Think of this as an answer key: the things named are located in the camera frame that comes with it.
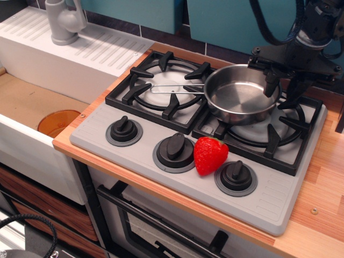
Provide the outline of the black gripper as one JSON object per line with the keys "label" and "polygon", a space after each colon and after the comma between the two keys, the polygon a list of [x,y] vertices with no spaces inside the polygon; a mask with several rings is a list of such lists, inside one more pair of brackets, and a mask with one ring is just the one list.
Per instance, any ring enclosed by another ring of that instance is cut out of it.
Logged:
{"label": "black gripper", "polygon": [[254,47],[248,66],[263,71],[263,92],[267,97],[273,95],[279,84],[286,86],[286,100],[277,107],[279,110],[294,108],[314,82],[330,83],[340,75],[340,65],[322,56],[319,49],[297,41]]}

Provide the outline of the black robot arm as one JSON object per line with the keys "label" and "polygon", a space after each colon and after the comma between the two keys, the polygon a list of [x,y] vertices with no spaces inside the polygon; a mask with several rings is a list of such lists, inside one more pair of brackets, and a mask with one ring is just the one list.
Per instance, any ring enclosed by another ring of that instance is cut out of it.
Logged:
{"label": "black robot arm", "polygon": [[286,99],[295,103],[314,84],[332,84],[342,74],[333,62],[337,54],[325,54],[331,41],[343,45],[343,1],[296,1],[296,17],[284,40],[274,37],[258,1],[250,2],[259,30],[268,42],[255,47],[249,67],[266,76],[264,94],[271,97],[280,80],[288,79]]}

